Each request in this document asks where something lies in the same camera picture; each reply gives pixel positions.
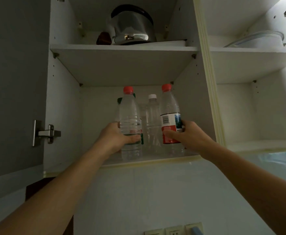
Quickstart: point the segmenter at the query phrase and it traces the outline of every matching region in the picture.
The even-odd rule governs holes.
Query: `person's left hand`
[[[109,123],[100,133],[97,141],[94,143],[92,150],[106,157],[121,150],[127,143],[135,143],[141,140],[141,135],[125,136],[121,134],[118,128],[118,122]]]

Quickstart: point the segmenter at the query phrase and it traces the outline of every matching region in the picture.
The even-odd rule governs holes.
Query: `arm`
[[[164,134],[215,164],[276,234],[286,234],[286,181],[219,145],[196,123],[183,124],[183,133]]]
[[[0,223],[0,235],[61,235],[103,162],[139,140],[140,135],[124,136],[110,123],[88,152]]]

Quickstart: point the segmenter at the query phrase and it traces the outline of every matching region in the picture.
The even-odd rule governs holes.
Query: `person's right arm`
[[[196,123],[183,124],[183,133],[164,130],[164,134],[215,164],[267,225],[276,234],[285,235],[286,181],[219,145]]]

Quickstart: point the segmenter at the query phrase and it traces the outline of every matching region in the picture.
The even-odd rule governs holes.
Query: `white bottle cap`
[[[150,95],[148,95],[148,98],[149,99],[153,99],[153,98],[157,99],[157,96],[156,96],[156,94],[150,94]]]

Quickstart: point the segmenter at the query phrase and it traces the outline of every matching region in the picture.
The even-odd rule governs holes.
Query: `hand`
[[[178,140],[187,149],[198,153],[201,153],[210,144],[216,143],[195,122],[182,120],[182,123],[185,126],[184,132],[164,130],[164,135]]]
[[[103,155],[106,159],[113,153],[121,150],[127,143],[135,143],[141,140],[140,135],[125,136],[118,128],[118,122],[109,123],[100,133],[91,150]]]

